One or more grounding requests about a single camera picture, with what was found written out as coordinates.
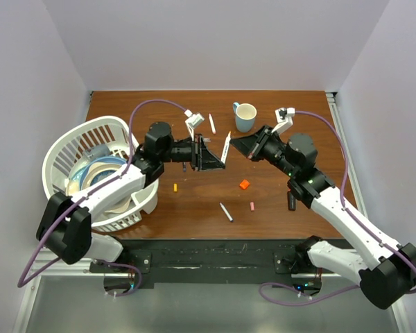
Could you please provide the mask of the orange highlighter cap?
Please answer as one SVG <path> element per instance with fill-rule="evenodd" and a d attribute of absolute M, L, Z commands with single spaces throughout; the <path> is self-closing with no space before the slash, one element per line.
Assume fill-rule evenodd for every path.
<path fill-rule="evenodd" d="M 239 187 L 243 190 L 247 189 L 250 186 L 250 182 L 246 179 L 242 180 L 239 184 Z"/>

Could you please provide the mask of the black orange highlighter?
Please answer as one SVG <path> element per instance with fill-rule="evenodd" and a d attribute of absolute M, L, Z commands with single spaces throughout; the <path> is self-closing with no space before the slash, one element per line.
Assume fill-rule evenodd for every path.
<path fill-rule="evenodd" d="M 288 210 L 295 211 L 296 210 L 296 198 L 294 197 L 291 191 L 287 192 L 287 201 L 288 201 Z"/>

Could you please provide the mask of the white yellow pen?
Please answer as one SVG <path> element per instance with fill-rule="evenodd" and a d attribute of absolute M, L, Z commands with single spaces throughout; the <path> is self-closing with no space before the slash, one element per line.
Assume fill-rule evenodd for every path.
<path fill-rule="evenodd" d="M 225 138 L 225 143 L 224 143 L 224 146 L 223 146 L 223 152 L 222 152 L 221 159 L 220 159 L 223 164 L 225 164 L 226 160 L 227 160 L 230 139 L 231 139 L 231 132 L 228 132 L 228 134 Z"/>

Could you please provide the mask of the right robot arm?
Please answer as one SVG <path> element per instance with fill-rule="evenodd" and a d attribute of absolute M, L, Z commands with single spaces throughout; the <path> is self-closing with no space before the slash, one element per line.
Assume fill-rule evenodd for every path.
<path fill-rule="evenodd" d="M 309 135 L 294 134 L 283 142 L 272 128 L 264 126 L 230 144 L 247 159 L 266 160 L 285 173 L 294 197 L 327 220 L 352 246 L 344 250 L 309 237 L 297 247 L 295 265 L 300 271 L 323 268 L 337 273 L 379 309 L 416 293 L 416 247 L 401 245 L 347 202 L 333 181 L 316 168 L 318 152 Z"/>

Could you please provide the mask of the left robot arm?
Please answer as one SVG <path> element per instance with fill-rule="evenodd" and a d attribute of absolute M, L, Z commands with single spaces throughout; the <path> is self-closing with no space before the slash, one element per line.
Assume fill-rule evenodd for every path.
<path fill-rule="evenodd" d="M 153 123 L 143 144 L 112 175 L 74 196 L 58 193 L 50 197 L 36 232 L 40 245 L 66 264 L 88 258 L 105 261 L 114 272 L 126 270 L 130 256 L 121 242 L 94 233 L 92 223 L 121 199 L 156 181 L 168 162 L 187 162 L 194 171 L 225 168 L 206 147 L 201 134 L 176 140 L 167 123 Z"/>

